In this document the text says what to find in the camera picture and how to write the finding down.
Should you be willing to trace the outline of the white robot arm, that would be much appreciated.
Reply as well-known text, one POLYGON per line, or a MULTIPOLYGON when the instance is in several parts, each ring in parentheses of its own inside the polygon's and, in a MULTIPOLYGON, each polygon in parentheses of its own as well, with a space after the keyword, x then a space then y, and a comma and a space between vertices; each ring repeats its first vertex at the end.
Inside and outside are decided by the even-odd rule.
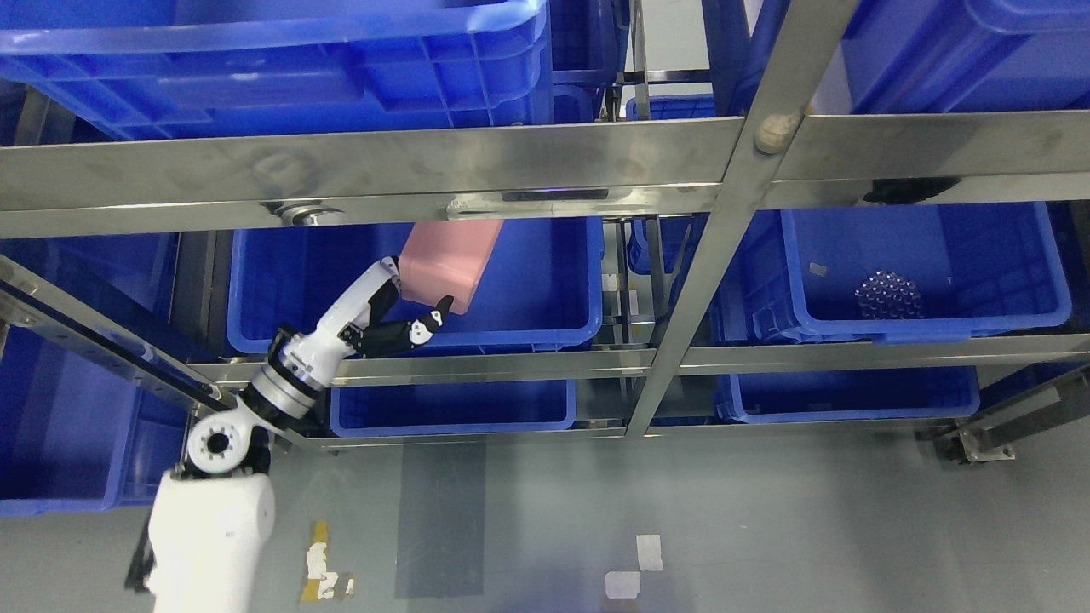
POLYGON ((375 261, 307 334, 283 325, 230 409, 203 416, 183 461, 161 477, 126 576, 156 612, 245 612, 275 527, 275 436, 295 431, 347 358, 428 344, 471 291, 441 289, 409 259, 375 261))

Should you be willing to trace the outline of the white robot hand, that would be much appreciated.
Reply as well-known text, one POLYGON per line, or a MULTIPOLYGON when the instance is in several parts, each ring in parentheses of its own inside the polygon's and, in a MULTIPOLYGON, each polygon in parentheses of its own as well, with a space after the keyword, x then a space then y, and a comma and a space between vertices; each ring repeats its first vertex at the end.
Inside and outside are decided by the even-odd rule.
POLYGON ((427 345, 446 323, 453 296, 445 295, 424 317, 382 322, 399 301, 400 290, 396 256, 370 264, 324 312, 315 330, 284 345, 284 368, 293 375, 335 375, 341 362, 354 353, 385 358, 427 345), (341 338, 350 324, 353 348, 341 338))

